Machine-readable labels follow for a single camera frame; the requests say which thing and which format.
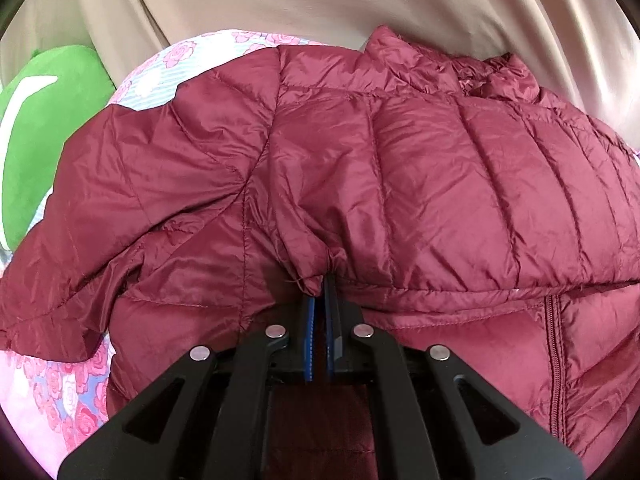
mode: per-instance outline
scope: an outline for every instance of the green plush toy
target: green plush toy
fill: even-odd
[[[0,246],[15,251],[51,188],[62,146],[115,88],[97,53],[72,45],[34,57],[0,92]]]

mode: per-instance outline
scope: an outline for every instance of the beige fabric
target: beige fabric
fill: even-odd
[[[68,44],[92,45],[78,0],[25,0],[0,38],[0,82],[11,81],[34,50]]]
[[[119,85],[143,61],[169,46],[141,0],[80,0],[95,49]]]
[[[91,38],[116,84],[162,47],[203,32],[244,28],[360,48],[377,25],[386,23],[451,53],[485,58],[516,52],[541,84],[611,124],[627,142],[640,148],[636,127],[640,120],[640,40],[614,0],[79,3]]]

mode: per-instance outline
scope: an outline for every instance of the black gripper frame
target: black gripper frame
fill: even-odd
[[[577,456],[450,349],[354,331],[362,309],[338,297],[331,276],[323,296],[326,373],[367,387],[380,480],[584,480]],[[192,349],[71,453],[58,479],[259,479],[272,387],[312,380],[315,304],[274,307],[284,336],[260,330],[225,352]]]

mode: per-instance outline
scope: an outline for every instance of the metal screw head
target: metal screw head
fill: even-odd
[[[429,348],[429,355],[436,361],[446,361],[451,357],[451,350],[444,345],[434,345]]]
[[[194,346],[189,352],[189,357],[194,361],[204,361],[209,359],[211,355],[211,350],[209,350],[206,346]]]
[[[353,335],[356,337],[371,337],[373,335],[373,327],[366,323],[360,323],[353,327]]]
[[[283,337],[287,333],[287,329],[282,325],[269,325],[264,333],[267,335],[267,337],[277,339],[279,337]]]

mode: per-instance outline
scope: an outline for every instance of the red puffer jacket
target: red puffer jacket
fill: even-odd
[[[369,322],[454,349],[592,471],[640,404],[639,182],[515,56],[385,27],[363,54],[263,49],[69,140],[0,283],[0,348],[79,361],[108,329],[113,413],[331,271]],[[372,477],[360,391],[275,408],[274,478]]]

